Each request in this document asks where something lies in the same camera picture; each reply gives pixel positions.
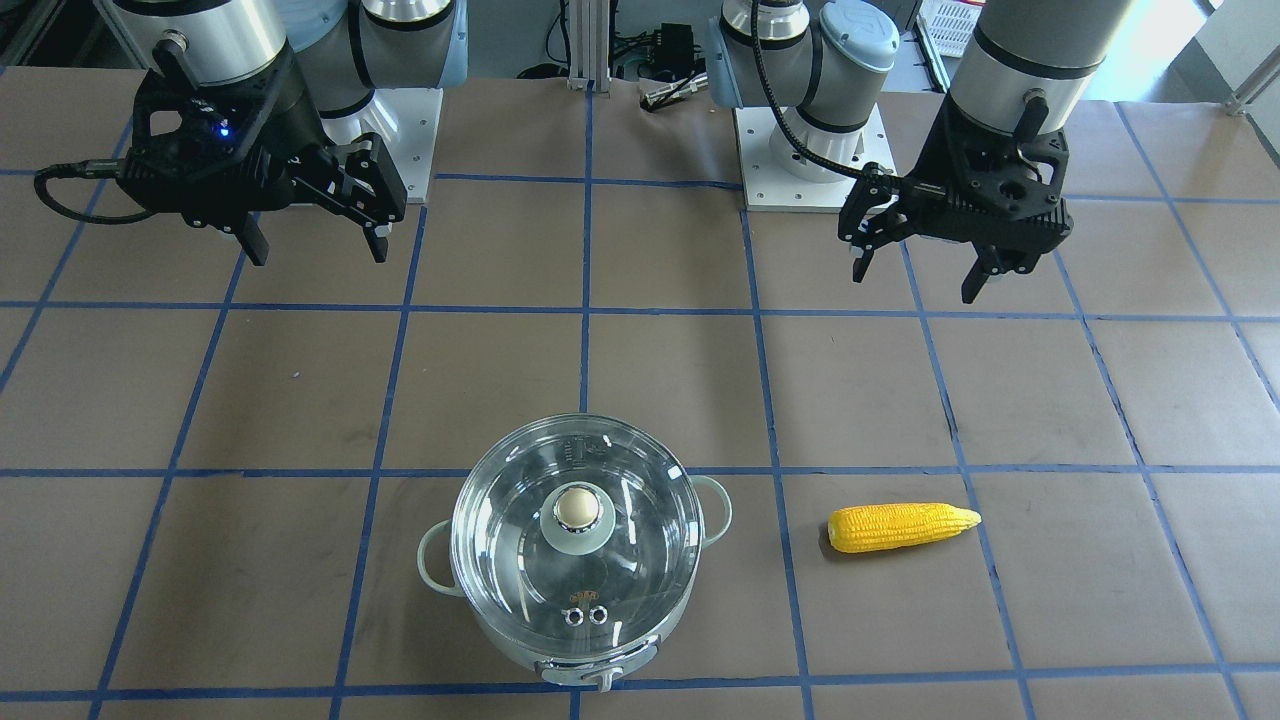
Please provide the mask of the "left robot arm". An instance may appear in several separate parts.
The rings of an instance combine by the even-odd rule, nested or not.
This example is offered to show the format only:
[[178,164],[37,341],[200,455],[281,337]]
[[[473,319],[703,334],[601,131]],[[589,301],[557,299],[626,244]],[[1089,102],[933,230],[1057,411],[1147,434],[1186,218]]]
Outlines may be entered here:
[[707,50],[723,108],[764,108],[771,151],[805,181],[849,179],[837,234],[852,279],[913,236],[968,243],[961,299],[1025,275],[1073,232],[1062,196],[1065,124],[1108,54],[1129,1],[987,1],[914,167],[899,174],[858,147],[900,33],[867,1],[726,1]]

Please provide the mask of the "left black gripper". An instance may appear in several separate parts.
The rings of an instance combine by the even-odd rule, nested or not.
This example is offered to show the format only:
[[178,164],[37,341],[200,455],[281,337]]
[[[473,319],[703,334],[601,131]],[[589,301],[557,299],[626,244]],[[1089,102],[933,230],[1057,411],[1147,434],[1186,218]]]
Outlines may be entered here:
[[1010,263],[1037,263],[1053,251],[1074,220],[1062,196],[1066,136],[1050,131],[1048,119],[1043,92],[1016,100],[1011,131],[987,129],[945,97],[915,167],[893,192],[852,190],[846,197],[838,238],[854,255],[851,281],[864,281],[879,249],[932,236],[975,249],[961,284],[970,305]]

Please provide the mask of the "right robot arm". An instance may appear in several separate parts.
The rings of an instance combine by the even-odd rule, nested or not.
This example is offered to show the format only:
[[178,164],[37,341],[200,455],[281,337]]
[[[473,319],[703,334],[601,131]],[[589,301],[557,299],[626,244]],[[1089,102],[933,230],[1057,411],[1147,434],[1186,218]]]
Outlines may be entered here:
[[102,1],[146,67],[118,186],[239,243],[294,205],[355,223],[376,263],[425,199],[445,88],[468,73],[465,1]]

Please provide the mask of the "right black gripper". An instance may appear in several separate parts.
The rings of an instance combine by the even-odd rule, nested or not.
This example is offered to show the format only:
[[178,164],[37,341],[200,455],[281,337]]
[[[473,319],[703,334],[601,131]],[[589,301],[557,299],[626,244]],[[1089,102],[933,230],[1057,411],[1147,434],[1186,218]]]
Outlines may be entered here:
[[146,211],[236,232],[253,266],[266,265],[270,245],[248,214],[302,199],[360,225],[372,260],[387,260],[390,227],[407,205],[390,150],[376,132],[346,145],[326,138],[291,46],[225,85],[198,83],[177,45],[156,45],[152,55],[157,68],[134,96],[118,174],[128,197]]

